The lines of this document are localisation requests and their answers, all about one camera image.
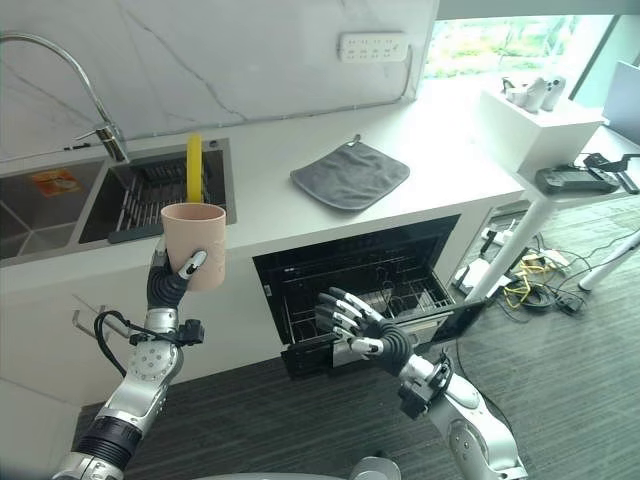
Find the stainless steel sink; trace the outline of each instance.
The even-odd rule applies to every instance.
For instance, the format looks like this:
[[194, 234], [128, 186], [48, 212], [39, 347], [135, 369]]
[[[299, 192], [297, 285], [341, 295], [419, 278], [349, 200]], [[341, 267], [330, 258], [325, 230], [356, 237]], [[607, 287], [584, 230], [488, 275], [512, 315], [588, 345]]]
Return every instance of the stainless steel sink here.
[[0, 259], [64, 248], [102, 162], [0, 178]]
[[[160, 210], [186, 198], [184, 146], [109, 160], [56, 166], [78, 188], [46, 196], [29, 172], [0, 178], [0, 266], [160, 235]], [[227, 140], [203, 144], [203, 199], [235, 222]]]

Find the dishwasher rack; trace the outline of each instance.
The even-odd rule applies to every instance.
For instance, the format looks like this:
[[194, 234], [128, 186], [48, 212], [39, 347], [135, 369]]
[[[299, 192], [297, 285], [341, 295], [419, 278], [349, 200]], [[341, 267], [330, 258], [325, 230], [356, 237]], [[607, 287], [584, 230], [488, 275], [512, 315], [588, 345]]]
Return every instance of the dishwasher rack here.
[[332, 286], [357, 295], [395, 322], [431, 315], [454, 303], [418, 253], [402, 252], [329, 272], [300, 272], [283, 282], [284, 309], [294, 342], [326, 333], [316, 329], [314, 308], [318, 293]]

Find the window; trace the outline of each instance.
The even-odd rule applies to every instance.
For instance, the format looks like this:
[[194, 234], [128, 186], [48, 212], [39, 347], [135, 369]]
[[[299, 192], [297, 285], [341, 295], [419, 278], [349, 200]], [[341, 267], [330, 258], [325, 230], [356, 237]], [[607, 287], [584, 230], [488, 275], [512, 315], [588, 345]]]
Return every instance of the window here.
[[425, 78], [557, 73], [573, 87], [611, 15], [501, 17], [436, 22]]

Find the faucet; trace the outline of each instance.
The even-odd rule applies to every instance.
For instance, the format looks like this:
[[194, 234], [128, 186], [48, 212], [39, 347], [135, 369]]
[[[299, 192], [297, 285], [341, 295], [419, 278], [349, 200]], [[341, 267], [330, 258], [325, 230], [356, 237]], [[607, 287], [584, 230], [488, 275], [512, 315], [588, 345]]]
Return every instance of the faucet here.
[[116, 123], [111, 119], [111, 116], [107, 112], [107, 109], [104, 107], [102, 100], [98, 97], [98, 94], [93, 89], [93, 85], [91, 85], [91, 81], [87, 76], [86, 72], [80, 66], [75, 58], [71, 56], [69, 52], [67, 52], [60, 45], [53, 43], [46, 38], [39, 37], [38, 35], [33, 35], [31, 33], [23, 33], [23, 32], [4, 32], [0, 33], [0, 43], [3, 42], [28, 42], [35, 43], [36, 45], [40, 45], [42, 47], [48, 48], [53, 53], [62, 58], [65, 62], [67, 62], [71, 68], [78, 74], [80, 77], [80, 81], [82, 82], [82, 86], [85, 91], [93, 100], [98, 113], [102, 117], [103, 123], [94, 126], [94, 130], [88, 132], [84, 135], [76, 137], [75, 140], [80, 140], [82, 138], [88, 137], [89, 135], [97, 135], [104, 148], [107, 149], [109, 156], [113, 158], [116, 162], [125, 162], [129, 163], [129, 155], [127, 154], [127, 148], [125, 146], [124, 137], [122, 136], [122, 132], [116, 125]]

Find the white pedestal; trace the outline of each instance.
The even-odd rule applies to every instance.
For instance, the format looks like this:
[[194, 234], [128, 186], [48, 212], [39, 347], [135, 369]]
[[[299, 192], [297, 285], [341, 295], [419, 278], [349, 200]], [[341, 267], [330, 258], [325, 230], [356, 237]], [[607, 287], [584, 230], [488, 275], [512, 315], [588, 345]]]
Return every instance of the white pedestal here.
[[505, 169], [529, 181], [541, 168], [573, 163], [603, 121], [597, 110], [565, 99], [553, 112], [532, 114], [487, 90], [474, 114], [477, 141]]

